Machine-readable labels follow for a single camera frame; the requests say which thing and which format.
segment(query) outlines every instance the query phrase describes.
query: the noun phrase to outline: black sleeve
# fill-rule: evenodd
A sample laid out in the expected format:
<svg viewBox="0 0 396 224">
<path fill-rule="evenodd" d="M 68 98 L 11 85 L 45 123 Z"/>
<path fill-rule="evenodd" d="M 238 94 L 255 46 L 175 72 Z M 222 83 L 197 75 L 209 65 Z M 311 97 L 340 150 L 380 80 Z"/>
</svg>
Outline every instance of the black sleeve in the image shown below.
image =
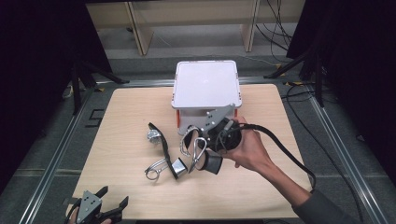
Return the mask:
<svg viewBox="0 0 396 224">
<path fill-rule="evenodd" d="M 342 211 L 318 190 L 315 190 L 305 203 L 298 207 L 293 207 L 293 211 L 306 224 L 360 223 L 358 220 Z"/>
</svg>

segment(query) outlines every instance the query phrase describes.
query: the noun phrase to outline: human hand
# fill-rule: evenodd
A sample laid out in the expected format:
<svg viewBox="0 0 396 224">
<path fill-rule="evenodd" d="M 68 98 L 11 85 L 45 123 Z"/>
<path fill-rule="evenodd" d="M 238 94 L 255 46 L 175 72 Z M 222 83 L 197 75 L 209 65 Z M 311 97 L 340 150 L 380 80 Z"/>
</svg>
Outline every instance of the human hand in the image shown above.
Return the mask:
<svg viewBox="0 0 396 224">
<path fill-rule="evenodd" d="M 237 117 L 235 120 L 239 123 L 247 123 L 243 117 Z M 236 168 L 243 166 L 266 177 L 266 171 L 275 165 L 262 144 L 260 134 L 254 130 L 242 130 L 241 134 L 242 139 L 238 147 L 222 151 L 222 157 L 235 161 Z"/>
<path fill-rule="evenodd" d="M 69 224 L 75 224 L 77 223 L 77 213 L 78 213 L 79 207 L 76 208 L 76 210 L 73 212 L 72 216 L 70 217 Z M 106 219 L 103 221 L 101 224 L 111 224 L 111 219 Z"/>
</svg>

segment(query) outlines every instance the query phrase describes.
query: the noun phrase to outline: white box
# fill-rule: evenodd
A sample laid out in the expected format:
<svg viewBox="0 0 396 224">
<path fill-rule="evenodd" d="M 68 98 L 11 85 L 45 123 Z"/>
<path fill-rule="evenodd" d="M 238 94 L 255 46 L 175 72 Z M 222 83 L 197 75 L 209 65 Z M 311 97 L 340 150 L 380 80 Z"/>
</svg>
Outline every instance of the white box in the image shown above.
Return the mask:
<svg viewBox="0 0 396 224">
<path fill-rule="evenodd" d="M 177 110 L 178 133 L 190 125 L 205 124 L 206 112 L 218 107 L 242 105 L 234 61 L 193 61 L 177 64 L 172 107 Z M 227 117 L 235 116 L 236 110 Z"/>
</svg>

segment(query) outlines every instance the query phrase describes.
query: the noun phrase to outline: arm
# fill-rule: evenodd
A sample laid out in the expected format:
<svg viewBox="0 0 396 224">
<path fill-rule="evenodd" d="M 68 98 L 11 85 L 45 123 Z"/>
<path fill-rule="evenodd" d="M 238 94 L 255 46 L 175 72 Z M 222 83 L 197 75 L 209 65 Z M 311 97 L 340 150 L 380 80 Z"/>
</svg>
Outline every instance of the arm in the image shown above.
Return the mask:
<svg viewBox="0 0 396 224">
<path fill-rule="evenodd" d="M 236 120 L 239 123 L 247 123 L 244 118 Z M 268 180 L 305 223 L 359 223 L 319 191 L 311 194 L 283 173 L 272 162 L 262 144 L 260 134 L 253 130 L 242 130 L 239 146 L 223 152 L 222 157 L 235 161 L 235 168 L 243 166 Z"/>
</svg>

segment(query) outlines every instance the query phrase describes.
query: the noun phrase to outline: white plastic lid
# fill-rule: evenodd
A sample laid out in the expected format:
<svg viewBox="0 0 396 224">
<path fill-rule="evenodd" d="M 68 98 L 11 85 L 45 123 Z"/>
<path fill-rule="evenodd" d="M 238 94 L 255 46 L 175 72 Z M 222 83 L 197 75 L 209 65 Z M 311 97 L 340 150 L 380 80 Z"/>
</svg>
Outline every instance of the white plastic lid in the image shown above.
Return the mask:
<svg viewBox="0 0 396 224">
<path fill-rule="evenodd" d="M 242 105 L 234 61 L 193 61 L 177 64 L 172 97 L 174 109 L 206 109 Z"/>
</svg>

